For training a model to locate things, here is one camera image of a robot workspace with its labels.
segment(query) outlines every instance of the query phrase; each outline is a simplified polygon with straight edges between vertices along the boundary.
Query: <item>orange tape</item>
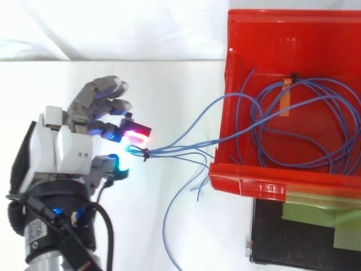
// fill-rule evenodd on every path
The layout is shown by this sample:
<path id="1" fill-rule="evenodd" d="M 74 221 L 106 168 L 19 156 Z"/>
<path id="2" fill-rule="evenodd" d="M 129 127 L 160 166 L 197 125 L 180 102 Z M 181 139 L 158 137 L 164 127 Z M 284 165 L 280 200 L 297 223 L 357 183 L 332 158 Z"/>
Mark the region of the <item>orange tape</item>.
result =
<path id="1" fill-rule="evenodd" d="M 292 79 L 291 78 L 285 78 L 283 79 L 283 86 L 282 86 L 282 90 L 285 90 L 286 88 L 288 88 L 289 86 L 291 86 L 292 84 Z M 290 97 L 291 94 L 289 91 L 287 91 L 281 98 L 280 100 L 280 110 L 285 109 L 287 107 L 289 107 L 289 102 L 290 102 Z M 289 111 L 285 111 L 282 112 L 280 114 L 280 117 L 288 117 L 289 116 Z"/>

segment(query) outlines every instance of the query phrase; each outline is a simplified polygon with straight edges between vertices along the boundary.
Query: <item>black wire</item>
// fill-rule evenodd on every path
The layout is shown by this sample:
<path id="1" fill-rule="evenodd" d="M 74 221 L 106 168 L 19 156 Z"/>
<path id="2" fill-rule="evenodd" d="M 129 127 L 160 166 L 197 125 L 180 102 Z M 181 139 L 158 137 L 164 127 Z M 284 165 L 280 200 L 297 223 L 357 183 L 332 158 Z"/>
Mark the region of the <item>black wire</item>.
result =
<path id="1" fill-rule="evenodd" d="M 59 228 L 57 228 L 51 222 L 47 221 L 47 219 L 44 218 L 36 209 L 31 207 L 30 205 L 27 205 L 27 208 L 29 210 L 31 210 L 34 213 L 34 215 L 36 217 L 38 217 L 42 222 L 44 222 L 52 231 L 54 231 L 58 235 L 59 238 L 63 239 L 66 237 L 65 234 Z M 64 223 L 63 228 L 65 230 L 67 230 L 67 232 L 71 235 L 71 237 L 74 238 L 74 240 L 79 244 L 79 246 L 81 247 L 81 250 L 85 253 L 85 255 L 87 255 L 88 261 L 92 264 L 92 266 L 94 268 L 96 268 L 98 271 L 102 271 L 101 268 L 99 267 L 99 265 L 93 259 L 93 257 L 89 254 L 89 251 L 86 249 L 86 247 L 84 246 L 82 241 L 79 239 L 78 236 L 76 236 L 76 234 L 70 228 L 70 226 L 68 224 Z"/>
<path id="2" fill-rule="evenodd" d="M 94 208 L 97 210 L 103 217 L 105 224 L 108 229 L 108 256 L 107 256 L 107 271 L 112 271 L 113 269 L 113 254 L 114 254 L 114 231 L 112 221 L 109 218 L 105 209 L 97 202 L 91 202 L 86 205 L 86 208 Z"/>
<path id="3" fill-rule="evenodd" d="M 103 190 L 106 188 L 105 183 L 103 184 L 102 188 L 99 191 L 98 197 L 96 198 L 96 203 L 99 203 L 100 197 L 102 196 Z"/>
<path id="4" fill-rule="evenodd" d="M 64 224 L 63 228 L 74 238 L 74 240 L 79 244 L 81 249 L 87 254 L 88 261 L 91 262 L 91 265 L 96 268 L 98 271 L 102 271 L 100 266 L 95 262 L 94 258 L 90 255 L 89 251 L 84 246 L 83 242 L 79 239 L 79 237 L 75 234 L 75 232 L 71 229 L 68 224 Z"/>

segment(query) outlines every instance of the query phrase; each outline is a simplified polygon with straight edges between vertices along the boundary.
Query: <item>white backdrop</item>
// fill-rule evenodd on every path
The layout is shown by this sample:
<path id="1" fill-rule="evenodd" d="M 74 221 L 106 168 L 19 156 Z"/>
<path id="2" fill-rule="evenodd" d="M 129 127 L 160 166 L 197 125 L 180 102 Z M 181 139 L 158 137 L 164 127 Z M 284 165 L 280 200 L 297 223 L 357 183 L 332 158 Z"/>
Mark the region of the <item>white backdrop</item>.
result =
<path id="1" fill-rule="evenodd" d="M 224 59 L 229 8 L 358 0 L 0 0 L 0 60 Z"/>
<path id="2" fill-rule="evenodd" d="M 28 125 L 46 105 L 67 108 L 86 82 L 118 75 L 130 84 L 124 99 L 132 103 L 135 120 L 153 129 L 148 145 L 152 149 L 178 138 L 211 101 L 222 95 L 223 73 L 223 61 L 0 63 L 2 270 L 25 268 L 24 238 L 10 228 L 5 194 L 11 165 Z M 182 142 L 218 138 L 221 110 L 222 103 L 216 104 Z M 114 142 L 96 138 L 94 144 L 94 155 L 117 152 L 118 144 Z M 163 218 L 175 193 L 199 169 L 186 161 L 149 159 L 144 163 L 135 158 L 130 177 L 104 191 L 101 204 L 115 230 L 114 270 L 175 270 L 163 247 Z M 289 270 L 251 264 L 245 257 L 251 211 L 251 198 L 215 191 L 207 185 L 197 203 L 196 192 L 186 189 L 174 202 L 166 224 L 171 254 L 185 271 Z M 96 253 L 105 264 L 107 231 L 100 216 L 96 219 L 96 238 Z"/>

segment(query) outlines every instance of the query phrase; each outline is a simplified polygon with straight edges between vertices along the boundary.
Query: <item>blue cable bundle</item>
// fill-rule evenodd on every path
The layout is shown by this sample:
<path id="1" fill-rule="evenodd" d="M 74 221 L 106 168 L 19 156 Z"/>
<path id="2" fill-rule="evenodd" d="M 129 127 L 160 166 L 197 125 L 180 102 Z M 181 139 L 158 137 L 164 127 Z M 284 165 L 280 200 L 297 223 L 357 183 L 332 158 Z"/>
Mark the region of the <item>blue cable bundle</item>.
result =
<path id="1" fill-rule="evenodd" d="M 279 89 L 283 86 L 284 83 L 283 83 L 283 81 L 276 82 L 276 83 L 264 88 L 262 91 L 259 92 L 259 94 L 256 97 L 253 98 L 253 97 L 243 93 L 244 89 L 247 85 L 247 82 L 249 81 L 253 72 L 254 72 L 254 70 L 252 70 L 251 73 L 248 75 L 248 77 L 246 78 L 239 93 L 229 93 L 229 94 L 223 95 L 223 96 L 219 97 L 218 99 L 216 99 L 215 101 L 213 101 L 210 105 L 208 105 L 206 107 L 206 109 L 203 110 L 203 112 L 198 116 L 198 118 L 193 122 L 193 124 L 173 143 L 171 143 L 165 147 L 157 148 L 154 150 L 142 150 L 136 146 L 131 146 L 128 149 L 128 151 L 135 156 L 143 156 L 144 154 L 147 154 L 150 158 L 175 158 L 175 159 L 190 161 L 192 163 L 203 165 L 202 170 L 194 178 L 192 178 L 190 181 L 188 181 L 176 193 L 176 195 L 171 200 L 171 202 L 166 210 L 166 214 L 165 214 L 164 221 L 163 221 L 164 246 L 165 246 L 166 252 L 169 256 L 169 259 L 172 261 L 172 263 L 178 270 L 181 270 L 181 269 L 176 264 L 176 262 L 174 261 L 172 256 L 170 255 L 168 246 L 166 244 L 165 222 L 166 222 L 167 215 L 169 213 L 169 209 L 170 209 L 172 203 L 174 202 L 174 200 L 176 199 L 176 197 L 192 181 L 197 179 L 198 176 L 204 171 L 205 168 L 208 168 L 207 156 L 210 158 L 214 158 L 211 155 L 209 155 L 207 152 L 201 150 L 200 148 L 215 145 L 215 144 L 218 144 L 218 143 L 221 143 L 221 142 L 224 142 L 224 141 L 234 138 L 236 140 L 236 149 L 237 149 L 237 156 L 238 156 L 239 162 L 232 156 L 230 156 L 230 159 L 233 160 L 236 164 L 244 164 L 243 159 L 240 155 L 240 151 L 239 151 L 238 137 L 240 135 L 250 131 L 251 135 L 252 135 L 253 143 L 257 148 L 259 164 L 262 167 L 266 167 L 266 160 L 272 161 L 273 163 L 275 163 L 277 165 L 281 165 L 286 168 L 293 168 L 296 170 L 311 169 L 311 168 L 323 167 L 325 165 L 328 165 L 329 166 L 329 174 L 350 175 L 350 174 L 352 174 L 352 172 L 354 171 L 354 169 L 356 168 L 356 166 L 358 165 L 358 163 L 361 159 L 361 151 L 358 150 L 359 155 L 358 155 L 356 161 L 354 161 L 353 163 L 351 163 L 351 161 L 350 161 L 351 150 L 353 150 L 355 148 L 356 140 L 361 133 L 360 112 L 345 97 L 343 97 L 339 93 L 335 92 L 331 88 L 329 88 L 325 85 L 322 85 L 321 83 L 322 82 L 330 82 L 330 83 L 336 84 L 337 86 L 344 88 L 355 98 L 355 100 L 357 101 L 358 107 L 361 108 L 361 100 L 352 89 L 350 89 L 347 85 L 345 85 L 337 80 L 330 79 L 330 78 L 317 78 L 316 77 L 316 78 L 308 78 L 305 80 L 299 79 L 299 80 L 297 80 L 297 82 L 292 84 L 290 87 L 281 91 L 277 95 L 277 97 L 274 99 L 274 101 L 268 106 L 267 110 L 265 112 L 262 112 L 261 104 L 264 101 L 264 99 L 270 93 L 272 93 L 272 91 L 279 91 Z M 280 110 L 276 113 L 271 114 L 272 110 L 279 103 L 282 96 L 286 92 L 288 92 L 291 88 L 293 88 L 294 86 L 297 86 L 297 85 L 303 85 L 303 86 L 311 89 L 315 93 L 316 98 L 305 100 L 300 103 L 296 103 L 283 110 Z M 195 144 L 192 144 L 189 146 L 177 146 L 177 143 L 189 133 L 189 131 L 197 124 L 197 122 L 202 118 L 202 116 L 207 112 L 207 110 L 210 107 L 212 107 L 218 101 L 228 98 L 228 97 L 238 97 L 237 107 L 236 107 L 236 112 L 235 112 L 235 133 L 234 134 L 232 134 L 228 137 L 225 137 L 225 138 L 204 141 L 204 142 L 195 143 Z M 238 129 L 239 108 L 241 105 L 242 98 L 246 98 L 246 99 L 250 100 L 252 104 L 250 107 L 250 126 L 247 127 L 246 129 L 239 131 L 239 129 Z M 337 149 L 336 151 L 334 151 L 332 153 L 328 153 L 327 150 L 321 144 L 317 143 L 317 141 L 313 140 L 312 138 L 306 137 L 304 135 L 302 136 L 302 135 L 294 134 L 294 133 L 281 132 L 281 131 L 269 129 L 266 127 L 267 121 L 276 116 L 279 116 L 280 113 L 292 110 L 294 108 L 303 106 L 305 104 L 314 103 L 314 102 L 317 102 L 320 100 L 323 101 L 328 106 L 328 108 L 333 112 L 333 114 L 335 115 L 335 117 L 336 117 L 337 121 L 339 122 L 340 127 L 342 129 L 344 145 L 342 147 L 340 147 L 339 149 Z M 340 107 L 341 104 L 343 104 L 345 106 L 345 108 L 347 108 L 347 110 L 350 112 L 350 114 L 353 118 L 354 129 L 353 128 L 351 129 L 348 127 L 345 115 Z M 355 132 L 353 134 L 350 134 L 350 130 L 354 130 Z M 313 160 L 313 161 L 308 161 L 306 163 L 299 163 L 299 164 L 281 163 L 281 162 L 275 160 L 262 146 L 261 142 L 262 142 L 263 131 L 267 131 L 269 133 L 280 134 L 280 135 L 284 135 L 284 136 L 286 135 L 289 137 L 299 138 L 301 140 L 308 141 L 308 142 L 314 144 L 317 148 L 319 148 L 324 153 L 324 157 Z M 185 151 L 189 151 L 189 150 L 192 150 L 192 152 L 176 154 L 179 152 L 185 152 Z M 201 155 L 205 159 L 205 162 L 201 163 L 198 161 L 194 161 L 194 160 L 190 160 L 190 159 L 186 159 L 186 158 L 182 157 L 182 156 L 194 155 L 194 154 Z M 191 191 L 198 190 L 197 200 L 199 199 L 199 195 L 200 195 L 200 191 L 201 191 L 202 187 L 204 187 L 207 184 L 207 182 L 208 182 L 208 178 L 205 178 L 198 187 L 191 189 Z"/>

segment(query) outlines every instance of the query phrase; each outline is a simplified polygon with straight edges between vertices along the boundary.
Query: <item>pink light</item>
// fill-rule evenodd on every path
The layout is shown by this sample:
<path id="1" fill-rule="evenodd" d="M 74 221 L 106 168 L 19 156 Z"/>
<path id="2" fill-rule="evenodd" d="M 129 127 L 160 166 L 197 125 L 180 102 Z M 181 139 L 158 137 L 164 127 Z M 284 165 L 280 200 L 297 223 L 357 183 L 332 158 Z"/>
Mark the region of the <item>pink light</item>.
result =
<path id="1" fill-rule="evenodd" d="M 131 145 L 139 148 L 145 148 L 149 139 L 146 135 L 139 134 L 135 131 L 126 131 L 124 136 L 128 138 Z"/>

